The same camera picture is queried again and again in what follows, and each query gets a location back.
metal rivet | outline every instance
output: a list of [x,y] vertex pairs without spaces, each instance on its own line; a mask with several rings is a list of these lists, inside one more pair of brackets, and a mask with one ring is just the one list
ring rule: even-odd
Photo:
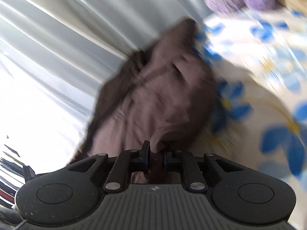
[[120,184],[118,182],[109,182],[106,184],[106,189],[108,190],[120,189]]
[[194,190],[202,190],[206,187],[205,184],[203,184],[202,182],[193,182],[191,183],[190,185],[190,188],[191,189],[194,189]]

white curtain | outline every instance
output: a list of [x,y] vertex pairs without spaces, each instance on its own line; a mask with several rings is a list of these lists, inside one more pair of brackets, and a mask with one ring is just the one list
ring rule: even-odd
[[36,172],[62,167],[127,54],[210,13],[203,0],[0,0],[0,134]]

white fabric with blue flowers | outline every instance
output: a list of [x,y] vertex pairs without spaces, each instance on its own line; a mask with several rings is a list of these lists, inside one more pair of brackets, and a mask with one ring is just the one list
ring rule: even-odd
[[218,97],[191,151],[287,182],[297,196],[289,223],[307,229],[307,17],[286,8],[213,15],[195,38]]

ribbed rubber surface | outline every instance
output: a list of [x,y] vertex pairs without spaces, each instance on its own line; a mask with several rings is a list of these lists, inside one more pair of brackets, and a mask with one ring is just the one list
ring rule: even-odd
[[[18,230],[242,230],[258,229],[234,223],[214,210],[205,195],[189,193],[180,184],[130,184],[120,194],[107,195],[87,218],[63,227],[24,222]],[[285,222],[261,230],[293,230]]]

circular pad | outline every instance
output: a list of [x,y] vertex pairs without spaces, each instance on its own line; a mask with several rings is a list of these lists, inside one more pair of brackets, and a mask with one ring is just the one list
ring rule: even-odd
[[266,203],[274,196],[270,187],[260,183],[245,184],[239,188],[238,193],[243,200],[250,203]]
[[47,204],[60,204],[69,200],[73,195],[73,190],[65,184],[49,184],[42,187],[37,192],[37,197],[41,202]]

